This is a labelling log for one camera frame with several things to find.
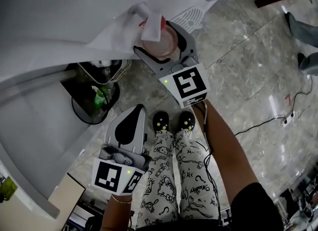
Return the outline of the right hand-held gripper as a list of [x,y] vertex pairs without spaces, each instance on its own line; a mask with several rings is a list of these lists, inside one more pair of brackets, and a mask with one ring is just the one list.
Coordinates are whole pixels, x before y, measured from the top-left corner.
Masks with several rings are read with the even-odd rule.
[[205,68],[198,62],[194,38],[181,26],[166,21],[178,36],[179,60],[170,58],[159,60],[142,47],[134,46],[134,53],[145,62],[156,74],[159,82],[165,87],[181,108],[189,107],[206,99],[208,79]]

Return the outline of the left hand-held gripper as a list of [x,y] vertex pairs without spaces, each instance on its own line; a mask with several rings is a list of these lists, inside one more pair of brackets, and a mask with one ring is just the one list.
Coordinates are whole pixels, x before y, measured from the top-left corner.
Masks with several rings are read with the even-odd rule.
[[137,104],[109,125],[106,142],[93,160],[91,185],[117,196],[132,195],[152,158],[144,151],[147,111]]

